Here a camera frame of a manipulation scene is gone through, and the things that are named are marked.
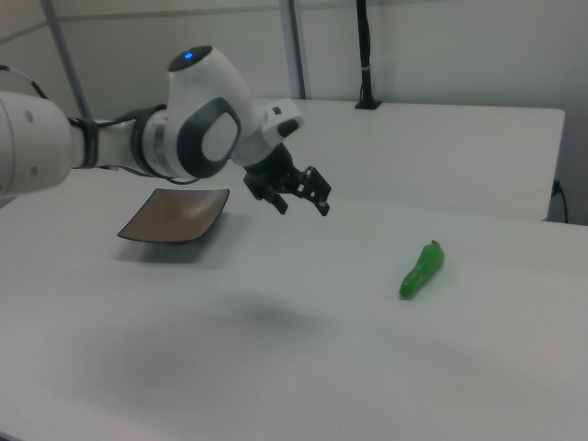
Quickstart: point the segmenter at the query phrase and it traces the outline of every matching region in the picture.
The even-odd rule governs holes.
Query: black cable
[[[141,173],[141,172],[138,172],[137,170],[133,170],[132,168],[125,167],[124,165],[113,165],[113,166],[115,166],[115,167],[117,167],[117,168],[119,168],[119,169],[121,169],[121,170],[124,170],[125,172],[128,172],[128,173],[131,173],[131,174],[133,174],[133,175],[136,175],[136,176],[142,176],[142,177],[151,177],[151,176],[149,176],[149,175],[146,175],[145,173]],[[199,180],[200,180],[200,178],[199,178],[199,177],[197,177],[197,178],[195,178],[195,179],[190,179],[189,181],[175,181],[175,180],[174,180],[174,179],[172,179],[171,177],[166,177],[166,178],[164,178],[164,179],[165,179],[167,182],[170,182],[170,183],[172,183],[172,184],[175,184],[175,185],[177,185],[177,186],[188,186],[188,185],[190,185],[190,184],[194,184],[195,182],[197,182],[197,181],[199,181]]]
[[[26,73],[21,72],[17,68],[12,67],[12,66],[8,66],[6,64],[0,64],[0,71],[10,72],[10,73],[12,73],[12,74],[14,74],[16,76],[19,76],[23,80],[27,81],[32,86],[33,89],[35,89],[35,92],[37,92],[37,95],[39,95],[43,99],[48,99],[47,96],[45,95],[45,92],[42,91],[42,89],[35,82],[35,80],[33,80]]]
[[[561,194],[561,200],[563,201],[563,217],[565,223],[570,223],[568,219],[568,201],[566,195],[563,193],[563,187],[560,181],[553,181],[553,187],[551,188],[551,197]]]
[[[138,172],[137,170],[133,170],[132,168],[125,167],[124,165],[113,165],[113,166],[117,167],[121,170],[124,170],[125,172],[129,172],[133,175],[136,175],[136,176],[150,177],[149,175],[146,175],[145,173]]]
[[[190,179],[189,181],[175,181],[171,177],[167,177],[165,180],[167,182],[171,182],[172,184],[175,184],[177,186],[189,186],[190,184],[194,184],[195,182],[199,181],[200,178],[197,177],[195,179]]]
[[[561,190],[561,200],[563,201],[563,216],[566,223],[568,222],[568,202],[566,201],[566,195],[563,194],[563,188],[560,187]]]

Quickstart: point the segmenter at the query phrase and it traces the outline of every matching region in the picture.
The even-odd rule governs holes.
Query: green pepper
[[[431,244],[426,245],[413,271],[408,273],[402,281],[401,297],[406,300],[412,299],[416,291],[443,265],[444,259],[445,253],[438,242],[432,241]]]

